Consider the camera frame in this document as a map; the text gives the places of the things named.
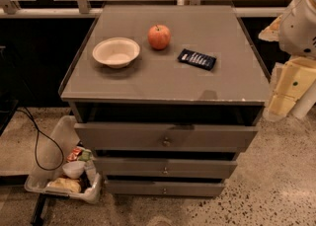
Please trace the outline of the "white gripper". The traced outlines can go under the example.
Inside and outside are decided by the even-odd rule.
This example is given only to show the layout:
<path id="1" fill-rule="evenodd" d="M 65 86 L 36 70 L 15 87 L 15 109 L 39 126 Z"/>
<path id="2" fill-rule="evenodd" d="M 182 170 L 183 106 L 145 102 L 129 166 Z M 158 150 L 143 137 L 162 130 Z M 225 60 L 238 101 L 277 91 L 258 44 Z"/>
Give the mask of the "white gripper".
<path id="1" fill-rule="evenodd" d="M 316 103 L 315 0 L 292 0 L 284 13 L 259 33 L 259 39 L 279 41 L 281 50 L 297 55 L 273 70 L 267 117 L 289 113 L 305 117 Z"/>

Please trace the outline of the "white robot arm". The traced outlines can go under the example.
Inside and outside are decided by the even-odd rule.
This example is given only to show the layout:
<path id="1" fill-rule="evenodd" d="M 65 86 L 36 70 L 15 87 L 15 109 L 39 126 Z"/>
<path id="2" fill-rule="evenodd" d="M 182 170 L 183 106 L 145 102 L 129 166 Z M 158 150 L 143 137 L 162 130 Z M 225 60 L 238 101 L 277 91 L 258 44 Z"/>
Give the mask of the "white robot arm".
<path id="1" fill-rule="evenodd" d="M 273 69 L 264 118 L 304 118 L 316 103 L 316 0 L 292 0 L 259 39 L 277 41 L 290 55 Z"/>

